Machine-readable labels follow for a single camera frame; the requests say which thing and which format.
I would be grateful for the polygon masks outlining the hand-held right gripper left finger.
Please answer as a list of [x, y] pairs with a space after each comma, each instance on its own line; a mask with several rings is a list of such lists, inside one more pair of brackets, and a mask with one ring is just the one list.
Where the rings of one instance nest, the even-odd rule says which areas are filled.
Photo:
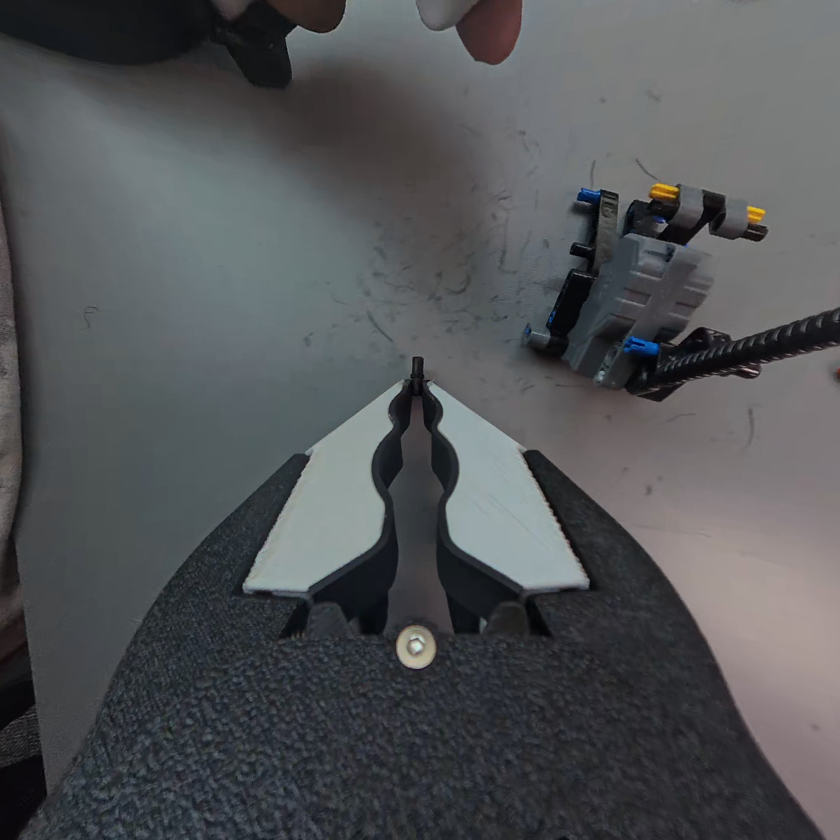
[[398, 565], [390, 488], [403, 468], [413, 389], [399, 381], [318, 441], [243, 581], [245, 595], [336, 604], [383, 634]]

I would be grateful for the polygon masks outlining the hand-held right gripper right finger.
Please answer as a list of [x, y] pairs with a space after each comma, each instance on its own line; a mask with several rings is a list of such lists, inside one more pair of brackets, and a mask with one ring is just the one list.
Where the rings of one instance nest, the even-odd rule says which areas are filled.
[[425, 382], [423, 420], [442, 488], [437, 576], [456, 634], [479, 634], [499, 605], [586, 592], [590, 577], [532, 473], [526, 449]]

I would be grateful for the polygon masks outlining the grey black toy brick assembly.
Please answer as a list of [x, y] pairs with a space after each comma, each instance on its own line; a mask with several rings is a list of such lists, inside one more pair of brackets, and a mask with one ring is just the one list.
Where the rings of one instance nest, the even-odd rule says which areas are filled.
[[584, 266], [569, 271], [545, 324], [528, 324], [522, 343], [601, 388], [630, 392], [670, 354], [730, 340], [701, 328], [675, 343], [714, 281], [712, 257], [690, 241], [706, 228], [726, 240], [759, 243], [768, 228], [764, 209], [689, 185], [655, 183], [648, 200], [631, 202], [623, 220], [619, 198], [579, 190], [575, 204], [591, 224], [570, 254]]

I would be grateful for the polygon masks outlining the grey desk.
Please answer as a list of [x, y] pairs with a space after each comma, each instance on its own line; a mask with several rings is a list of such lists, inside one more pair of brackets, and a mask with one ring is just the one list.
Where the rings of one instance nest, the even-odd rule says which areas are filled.
[[548, 456], [694, 613], [838, 838], [838, 349], [655, 404], [528, 351], [585, 223], [655, 182], [767, 212], [693, 323], [838, 305], [838, 2], [525, 2], [500, 66], [349, 2], [251, 87], [215, 45], [109, 67], [2, 41], [24, 412], [16, 526], [48, 788], [133, 632], [291, 455], [404, 376]]

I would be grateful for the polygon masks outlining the person's left hand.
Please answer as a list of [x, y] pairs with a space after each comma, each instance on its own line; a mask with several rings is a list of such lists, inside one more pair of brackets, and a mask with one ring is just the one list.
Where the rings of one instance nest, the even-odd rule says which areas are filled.
[[[294, 25], [317, 34], [338, 27], [346, 1], [269, 1]], [[415, 1], [426, 28], [454, 28], [473, 60], [497, 66], [515, 49], [522, 26], [522, 1]]]

